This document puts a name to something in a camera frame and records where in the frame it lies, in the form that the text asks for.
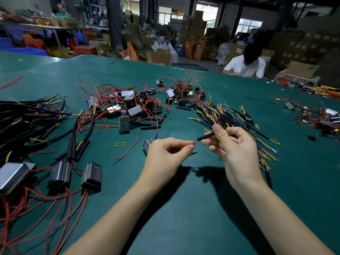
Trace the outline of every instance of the green table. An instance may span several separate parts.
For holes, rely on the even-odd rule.
[[[61,61],[61,58],[0,51],[0,76]]]
[[[155,80],[160,77],[181,79],[188,70],[83,55],[2,77],[2,82],[8,82],[14,77],[24,75],[15,85],[1,91],[0,98],[28,100],[59,93],[68,95],[68,111],[86,110],[85,99],[74,93],[79,71],[81,80],[91,84],[144,88],[145,81],[148,87],[153,87]],[[265,80],[199,71],[195,71],[191,77],[196,77],[196,72],[206,77],[200,83],[204,86],[207,96],[210,93],[213,102],[226,103],[234,109],[243,105],[261,131],[281,143],[270,143],[271,147],[278,150],[276,156],[280,160],[279,163],[269,163],[274,191],[326,245],[339,253],[339,144],[321,136],[316,137],[316,142],[307,140],[308,134],[316,135],[316,129],[287,122],[297,116],[298,112],[269,103],[273,97],[283,97],[307,106],[321,107],[322,101],[327,107],[339,111],[338,101],[301,94],[300,90],[284,88],[271,81],[266,83]],[[79,88],[77,92],[84,96]],[[157,95],[165,101],[164,95]],[[171,119],[162,124],[158,132],[159,138],[195,140],[203,134],[202,125],[187,119],[195,115],[194,111],[174,109],[171,114]],[[70,129],[72,122],[66,121],[57,134]],[[141,137],[133,149],[113,165],[113,158],[121,157],[139,134]],[[142,145],[146,138],[153,138],[154,135],[155,131],[141,132],[139,128],[131,130],[127,135],[119,135],[118,129],[115,128],[109,129],[108,132],[105,129],[94,131],[91,144],[79,167],[83,168],[90,161],[103,166],[102,191],[88,197],[83,215],[63,251],[95,224],[137,180],[145,161]],[[114,146],[116,142],[123,141],[126,142],[126,147]],[[66,146],[67,138],[52,146],[55,154],[35,155],[33,160],[38,163],[39,168],[45,167],[55,156],[61,154]],[[140,232],[134,233],[136,238],[128,254],[270,254],[268,243],[238,195],[228,184],[223,163],[201,143],[196,144],[196,150],[204,150],[207,153],[201,152],[186,159],[176,180],[171,180],[167,188],[148,207],[138,225]],[[80,177],[73,173],[72,191],[80,188],[80,180]],[[45,192],[46,185],[46,180],[40,184],[40,188]],[[73,204],[79,199],[79,194],[74,195]],[[18,220],[12,228],[10,239],[28,230],[45,213],[49,205],[50,203],[44,204]],[[27,237],[46,231],[58,207],[56,205]],[[76,216],[70,221],[68,229],[75,219]],[[60,233],[61,231],[53,237],[52,251]],[[25,254],[42,254],[45,249],[44,241],[45,237],[42,237],[23,243],[17,248]]]

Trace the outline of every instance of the orange bag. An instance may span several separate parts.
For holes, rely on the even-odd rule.
[[[195,51],[195,41],[189,41],[188,40],[185,43],[185,54],[184,54],[184,57],[192,59],[194,51]]]
[[[127,42],[127,45],[128,48],[120,52],[122,58],[124,59],[126,56],[129,56],[131,61],[140,61],[139,56],[130,41]]]
[[[202,57],[203,57],[206,45],[207,45],[207,38],[201,38],[200,40],[198,40],[195,54],[193,55],[194,60],[202,61]]]

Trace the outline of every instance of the left hand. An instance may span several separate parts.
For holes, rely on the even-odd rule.
[[[139,180],[160,190],[171,180],[194,148],[193,141],[189,140],[174,138],[155,140],[149,147]]]

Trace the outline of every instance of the floor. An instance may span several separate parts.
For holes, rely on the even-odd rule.
[[[184,57],[179,57],[179,63],[181,64],[199,64],[205,68],[208,68],[210,72],[218,72],[220,73],[223,66],[217,65],[217,61],[212,61],[212,60],[202,60],[202,61],[195,61],[192,59],[184,58]],[[277,68],[276,66],[269,65],[265,72],[265,76],[269,79],[274,79],[275,76],[280,72],[281,70]]]

